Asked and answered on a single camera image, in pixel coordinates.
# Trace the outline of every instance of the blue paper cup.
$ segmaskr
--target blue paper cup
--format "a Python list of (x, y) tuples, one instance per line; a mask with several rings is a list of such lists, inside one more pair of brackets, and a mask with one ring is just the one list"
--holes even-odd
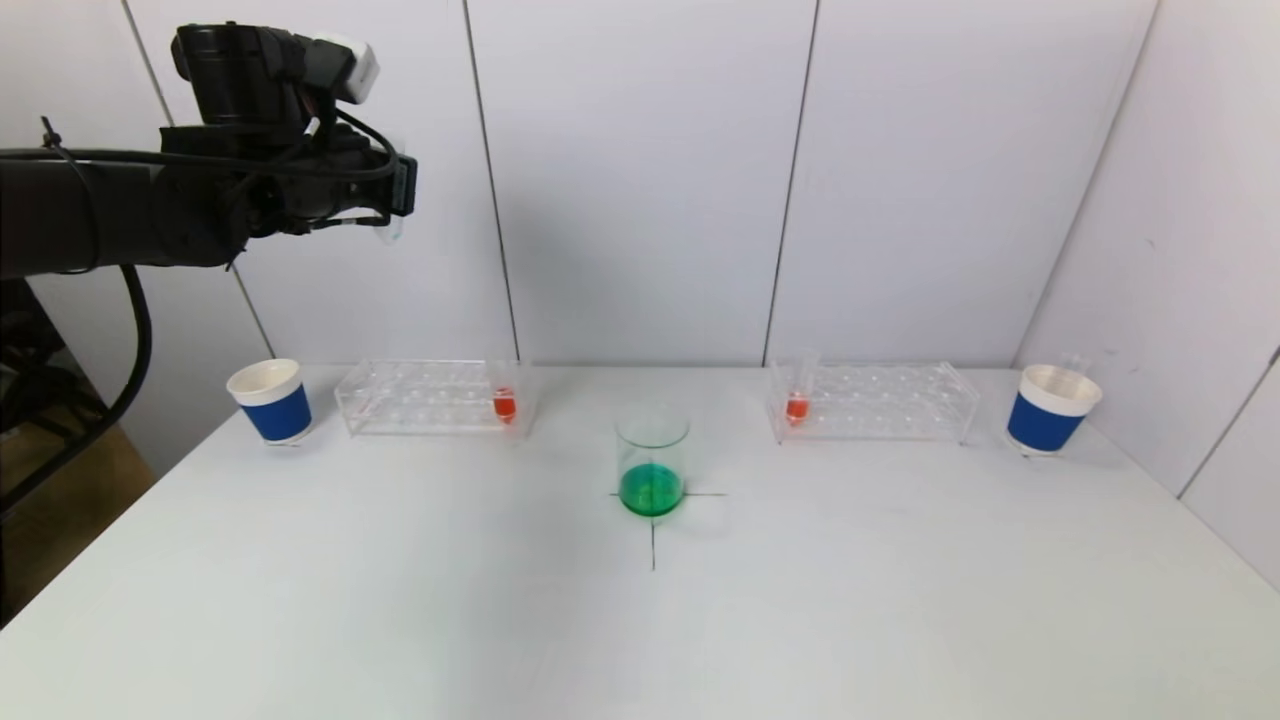
[(227, 380), (227, 392), (269, 443), (292, 442), (311, 429), (311, 406), (297, 360), (255, 363)]
[(1009, 416), (1009, 437), (1027, 455), (1052, 455), (1102, 400), (1098, 383), (1056, 365), (1023, 370), (1018, 398)]

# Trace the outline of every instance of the white table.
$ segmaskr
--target white table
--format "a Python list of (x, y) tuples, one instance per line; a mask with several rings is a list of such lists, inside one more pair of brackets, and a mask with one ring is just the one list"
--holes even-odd
[[(773, 442), (758, 369), (547, 370), (531, 437), (264, 447), (237, 415), (0, 633), (0, 715), (1280, 717), (1280, 594), (1087, 424)], [(680, 393), (690, 497), (614, 492), (611, 411)]]

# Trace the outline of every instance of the black cable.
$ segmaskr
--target black cable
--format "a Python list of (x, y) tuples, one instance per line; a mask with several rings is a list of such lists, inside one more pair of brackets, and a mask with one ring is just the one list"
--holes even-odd
[(52, 150), (54, 152), (58, 154), (59, 158), (65, 160), (67, 164), (70, 165), (72, 170), (76, 172), (76, 176), (79, 178), (81, 184), (84, 187), (84, 202), (88, 205), (88, 214), (90, 218), (92, 218), (93, 220), (90, 223), (90, 231), (88, 231), (90, 243), (92, 245), (88, 256), (90, 258), (88, 265), (81, 270), (68, 270), (65, 273), (60, 273), (63, 275), (83, 275), (84, 273), (96, 269), (97, 261), (102, 256), (102, 238), (101, 236), (99, 236), (99, 214), (97, 214), (97, 204), (93, 202), (93, 186), (90, 184), (88, 176), (84, 174), (84, 169), (81, 168), (79, 163), (76, 161), (76, 158), (73, 158), (70, 152), (68, 152), (67, 149), (63, 147), (63, 136), (54, 132), (54, 126), (52, 123), (49, 122), (49, 117), (41, 115), (40, 122), (45, 126), (45, 138), (44, 138), (45, 147)]
[[(381, 133), (379, 133), (378, 131), (369, 127), (358, 118), (351, 115), (344, 110), (337, 110), (337, 114), (340, 119), (347, 120), (351, 124), (351, 127), (367, 135), (369, 137), (374, 138), (375, 142), (383, 146), (383, 151), (387, 152), (387, 163), (384, 164), (384, 167), (392, 165), (392, 168), (396, 168), (396, 165), (399, 164), (399, 154), (396, 152), (396, 147), (392, 146), (390, 141), (383, 137)], [(332, 228), (334, 225), (366, 225), (366, 227), (381, 228), (389, 225), (390, 222), (392, 219), (387, 213), (380, 213), (378, 215), (365, 215), (361, 218), (343, 218), (343, 219), (332, 218), (326, 220), (316, 220), (311, 223), (310, 228), (314, 231)]]
[(392, 147), (392, 143), (385, 137), (383, 137), (381, 133), (366, 126), (360, 119), (351, 115), (351, 113), (347, 113), (346, 110), (338, 110), (338, 117), (351, 123), (351, 127), (374, 138), (378, 142), (378, 145), (383, 146), (383, 151), (387, 152), (387, 161), (383, 163), (381, 167), (387, 168), (389, 172), (379, 177), (387, 177), (394, 174), (396, 170), (398, 169), (397, 165), (399, 164), (399, 154), (396, 152), (396, 149)]
[[(140, 150), (72, 150), (77, 160), (96, 163), (128, 163), (134, 165), (186, 165), (196, 168), (218, 168), (239, 173), (259, 173), (291, 178), (335, 179), (344, 182), (367, 182), (385, 178), (396, 172), (394, 159), (370, 170), (323, 170), (314, 168), (292, 168), (273, 165), (253, 160), (233, 158), (206, 158), (204, 155), (180, 155), (177, 152), (143, 152)], [(61, 160), (52, 150), (0, 150), (0, 160)]]
[(124, 383), (124, 389), (120, 391), (115, 402), (111, 404), (106, 414), (88, 432), (23, 478), (22, 482), (0, 498), (0, 520), (8, 519), (13, 509), (31, 495), (31, 491), (40, 487), (50, 475), (60, 470), (63, 465), (67, 465), (73, 457), (83, 452), (86, 447), (102, 437), (102, 433), (124, 415), (133, 398), (138, 396), (138, 389), (142, 388), (142, 380), (146, 378), (147, 368), (151, 365), (151, 314), (147, 311), (147, 299), (142, 292), (142, 281), (138, 278), (137, 268), (133, 265), (120, 265), (120, 274), (124, 275), (124, 284), (129, 288), (129, 302), (133, 305), (133, 322), (137, 325), (138, 333), (133, 372), (129, 373), (129, 379)]

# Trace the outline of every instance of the glass beaker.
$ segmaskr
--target glass beaker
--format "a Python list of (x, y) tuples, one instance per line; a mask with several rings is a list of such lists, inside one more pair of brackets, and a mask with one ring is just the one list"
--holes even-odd
[(618, 500), (645, 518), (675, 510), (685, 496), (689, 416), (666, 402), (640, 402), (625, 407), (613, 428), (618, 436)]

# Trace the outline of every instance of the black line marking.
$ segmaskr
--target black line marking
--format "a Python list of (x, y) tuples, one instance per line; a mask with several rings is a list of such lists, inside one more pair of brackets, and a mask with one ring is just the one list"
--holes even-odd
[(498, 258), (502, 260), (502, 282), (507, 286), (507, 313), (511, 315), (511, 342), (520, 361), (520, 333), (516, 331), (516, 302), (511, 297), (511, 273), (507, 270), (507, 242), (502, 237), (502, 213), (498, 210), (498, 182), (493, 177), (493, 155), (489, 152), (489, 124), (484, 119), (484, 96), (480, 92), (480, 65), (476, 63), (476, 44), (471, 33), (471, 5), (462, 0), (462, 20), (467, 27), (467, 51), (471, 54), (471, 78), (476, 86), (476, 109), (480, 111), (480, 138), (484, 141), (484, 163), (489, 170), (489, 195), (493, 199), (493, 223), (498, 231)]
[(787, 219), (791, 217), (791, 188), (796, 184), (796, 159), (800, 156), (800, 131), (804, 128), (804, 104), (809, 99), (809, 74), (813, 69), (813, 45), (818, 38), (818, 13), (822, 12), (822, 0), (814, 0), (813, 26), (809, 28), (809, 56), (804, 63), (804, 86), (800, 90), (800, 113), (796, 114), (796, 141), (791, 146), (791, 172), (787, 174), (787, 196), (782, 205), (782, 232), (778, 237), (778, 261), (773, 266), (773, 292), (769, 295), (769, 319), (764, 324), (764, 352), (760, 355), (760, 366), (769, 361), (769, 337), (773, 333), (773, 309), (778, 304), (778, 281), (782, 278), (782, 245), (787, 240)]

